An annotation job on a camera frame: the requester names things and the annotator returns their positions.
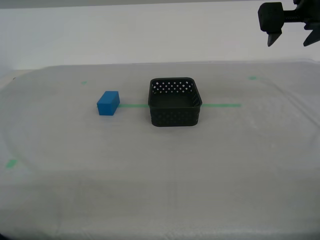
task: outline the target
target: green tape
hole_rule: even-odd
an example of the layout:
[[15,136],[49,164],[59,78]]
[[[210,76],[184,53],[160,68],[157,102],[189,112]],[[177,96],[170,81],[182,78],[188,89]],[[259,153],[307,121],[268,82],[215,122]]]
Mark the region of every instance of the green tape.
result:
[[208,107],[208,108],[240,108],[241,104],[239,103],[221,103],[221,104],[208,104],[204,103],[201,107]]
[[119,104],[118,108],[148,108],[148,104]]
[[6,163],[6,165],[5,165],[5,167],[7,168],[7,169],[12,169],[16,164],[17,164],[17,160],[15,160],[15,159],[10,159],[7,163]]
[[[148,108],[148,104],[119,104],[118,108]],[[202,107],[206,108],[240,108],[239,103],[220,103],[220,104],[202,104]]]

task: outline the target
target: white tablecloth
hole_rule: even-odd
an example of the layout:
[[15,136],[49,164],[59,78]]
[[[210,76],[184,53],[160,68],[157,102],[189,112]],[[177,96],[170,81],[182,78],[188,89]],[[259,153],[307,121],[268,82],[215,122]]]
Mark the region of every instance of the white tablecloth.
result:
[[[193,127],[146,107],[99,116],[105,91],[146,104],[191,77]],[[53,66],[0,91],[0,233],[15,240],[320,239],[320,65]]]

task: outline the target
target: blue block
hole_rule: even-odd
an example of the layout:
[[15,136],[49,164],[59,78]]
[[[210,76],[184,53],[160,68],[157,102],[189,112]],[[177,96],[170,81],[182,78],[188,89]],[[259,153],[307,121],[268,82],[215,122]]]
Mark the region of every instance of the blue block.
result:
[[106,91],[96,103],[99,115],[112,116],[119,106],[120,98],[118,91]]

